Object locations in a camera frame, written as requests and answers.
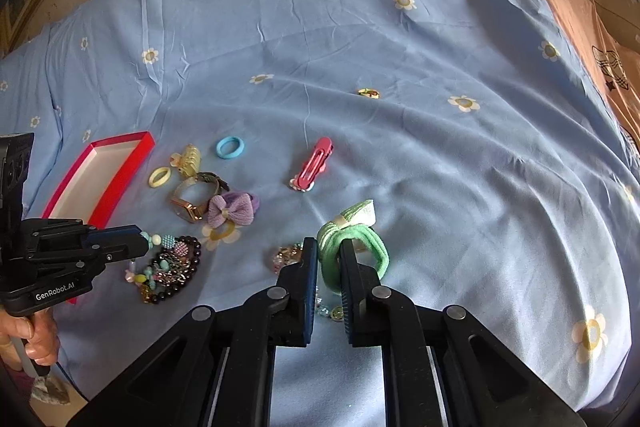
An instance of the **green bow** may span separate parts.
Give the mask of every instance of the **green bow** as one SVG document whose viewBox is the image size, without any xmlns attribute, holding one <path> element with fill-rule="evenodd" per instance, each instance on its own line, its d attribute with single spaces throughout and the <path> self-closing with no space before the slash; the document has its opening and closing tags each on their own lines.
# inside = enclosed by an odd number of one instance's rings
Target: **green bow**
<svg viewBox="0 0 640 427">
<path fill-rule="evenodd" d="M 373 200 L 354 204 L 322 226 L 318 232 L 318 248 L 320 265 L 324 283 L 334 293 L 340 293 L 340 269 L 338 267 L 338 250 L 345 239 L 359 239 L 376 258 L 376 271 L 379 279 L 389 266 L 389 254 L 385 244 L 376 232 L 371 230 L 376 222 Z"/>
</svg>

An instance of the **watch face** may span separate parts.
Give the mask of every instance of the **watch face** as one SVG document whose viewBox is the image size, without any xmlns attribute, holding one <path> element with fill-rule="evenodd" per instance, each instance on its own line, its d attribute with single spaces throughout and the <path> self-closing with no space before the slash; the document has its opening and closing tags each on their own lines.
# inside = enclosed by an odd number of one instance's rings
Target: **watch face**
<svg viewBox="0 0 640 427">
<path fill-rule="evenodd" d="M 171 200 L 171 202 L 174 204 L 174 212 L 182 219 L 190 223 L 195 223 L 198 220 L 193 214 L 195 207 L 191 203 L 180 199 Z"/>
</svg>

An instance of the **gold ring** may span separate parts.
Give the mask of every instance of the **gold ring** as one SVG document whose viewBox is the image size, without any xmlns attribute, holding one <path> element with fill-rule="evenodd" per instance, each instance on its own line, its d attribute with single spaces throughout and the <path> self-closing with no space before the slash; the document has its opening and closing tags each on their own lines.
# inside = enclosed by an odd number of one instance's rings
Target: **gold ring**
<svg viewBox="0 0 640 427">
<path fill-rule="evenodd" d="M 358 94 L 360 96 L 366 96 L 367 98 L 380 98 L 380 92 L 375 89 L 369 89 L 366 87 L 365 89 L 359 89 Z"/>
<path fill-rule="evenodd" d="M 151 173 L 149 176 L 149 187 L 158 188 L 160 185 L 164 185 L 171 177 L 171 168 L 159 167 Z"/>
</svg>

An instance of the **purple bow hair tie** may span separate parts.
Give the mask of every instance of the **purple bow hair tie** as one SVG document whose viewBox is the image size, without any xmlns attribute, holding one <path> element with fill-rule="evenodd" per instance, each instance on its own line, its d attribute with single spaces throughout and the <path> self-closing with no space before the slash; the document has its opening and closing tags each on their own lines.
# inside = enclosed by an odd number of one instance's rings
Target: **purple bow hair tie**
<svg viewBox="0 0 640 427">
<path fill-rule="evenodd" d="M 221 227 L 227 219 L 245 227 L 254 222 L 254 214 L 259 206 L 257 196 L 246 192 L 226 192 L 210 199 L 207 222 L 212 229 Z"/>
</svg>

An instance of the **human hand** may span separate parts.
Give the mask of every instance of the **human hand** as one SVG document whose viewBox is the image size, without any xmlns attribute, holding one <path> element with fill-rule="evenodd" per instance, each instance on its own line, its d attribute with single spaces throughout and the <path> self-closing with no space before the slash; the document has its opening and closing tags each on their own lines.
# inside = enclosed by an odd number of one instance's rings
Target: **human hand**
<svg viewBox="0 0 640 427">
<path fill-rule="evenodd" d="M 27 339 L 24 349 L 38 365 L 53 365 L 58 360 L 60 340 L 51 308 L 36 312 L 30 318 L 12 317 L 0 310 L 0 346 L 8 344 L 9 337 Z"/>
</svg>

